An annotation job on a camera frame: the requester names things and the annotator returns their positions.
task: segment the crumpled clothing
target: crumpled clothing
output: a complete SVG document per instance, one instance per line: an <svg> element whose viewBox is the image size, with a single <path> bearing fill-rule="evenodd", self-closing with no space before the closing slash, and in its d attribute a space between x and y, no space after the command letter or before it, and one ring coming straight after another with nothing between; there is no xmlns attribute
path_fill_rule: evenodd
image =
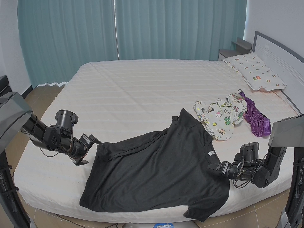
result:
<svg viewBox="0 0 304 228"><path fill-rule="evenodd" d="M228 95L225 99L216 99L210 105L197 100L193 106L198 118L206 125L206 131L216 140L231 138L234 125L243 120L247 103L240 94Z"/></svg>
<svg viewBox="0 0 304 228"><path fill-rule="evenodd" d="M248 110L245 112L244 118L250 124L251 132L257 137L270 135L270 120L256 108L254 101L246 97L243 91L239 92L239 94L247 102Z"/></svg>

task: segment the pillow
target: pillow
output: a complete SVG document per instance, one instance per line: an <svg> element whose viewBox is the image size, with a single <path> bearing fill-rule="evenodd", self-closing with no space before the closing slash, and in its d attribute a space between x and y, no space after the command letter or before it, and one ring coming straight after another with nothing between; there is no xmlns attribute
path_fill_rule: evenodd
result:
<svg viewBox="0 0 304 228"><path fill-rule="evenodd" d="M240 72L253 90L285 89L286 84L254 53L228 57L224 60L230 67Z"/></svg>

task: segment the blue round sticker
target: blue round sticker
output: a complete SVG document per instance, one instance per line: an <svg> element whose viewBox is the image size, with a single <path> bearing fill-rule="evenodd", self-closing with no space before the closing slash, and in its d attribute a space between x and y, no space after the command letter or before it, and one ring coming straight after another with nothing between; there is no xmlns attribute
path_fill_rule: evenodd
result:
<svg viewBox="0 0 304 228"><path fill-rule="evenodd" d="M174 225L172 223L157 223L153 228L174 228Z"/></svg>

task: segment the bed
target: bed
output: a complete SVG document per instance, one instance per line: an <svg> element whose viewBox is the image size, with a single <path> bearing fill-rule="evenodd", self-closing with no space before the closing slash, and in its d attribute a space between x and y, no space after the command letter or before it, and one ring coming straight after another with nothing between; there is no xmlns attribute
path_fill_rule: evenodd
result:
<svg viewBox="0 0 304 228"><path fill-rule="evenodd" d="M87 63L80 67L42 117L55 124L55 113L68 109L79 116L74 136L93 134L102 142L118 142L147 132L167 128L171 116L185 108L197 118L192 106L199 98L206 103L242 89L255 101L271 122L298 115L303 99L304 59L271 38L256 33L255 53L287 84L284 92L260 92L249 88L243 78L223 61L199 60L123 60ZM235 127L228 141L213 141L221 161L233 162L241 145L259 142L259 155L268 150L268 138L258 138L243 121ZM230 185L227 202L212 216L235 212L290 187L293 149L287 150L279 177L259 189L247 185L236 189ZM187 206L154 209L134 213L94 212L79 205L96 154L94 145L85 157L89 164L75 166L65 155L45 157L30 141L14 174L15 185L31 206L71 217L100 222L181 222Z"/></svg>

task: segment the wall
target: wall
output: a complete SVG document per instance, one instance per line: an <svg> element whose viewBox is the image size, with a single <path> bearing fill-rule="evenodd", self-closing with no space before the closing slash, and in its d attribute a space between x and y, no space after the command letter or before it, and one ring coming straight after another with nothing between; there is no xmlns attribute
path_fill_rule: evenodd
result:
<svg viewBox="0 0 304 228"><path fill-rule="evenodd" d="M247 0L244 40L256 30L304 57L304 0Z"/></svg>
<svg viewBox="0 0 304 228"><path fill-rule="evenodd" d="M12 90L22 94L31 83L19 42L17 4L18 0L0 0L0 74L6 74Z"/></svg>

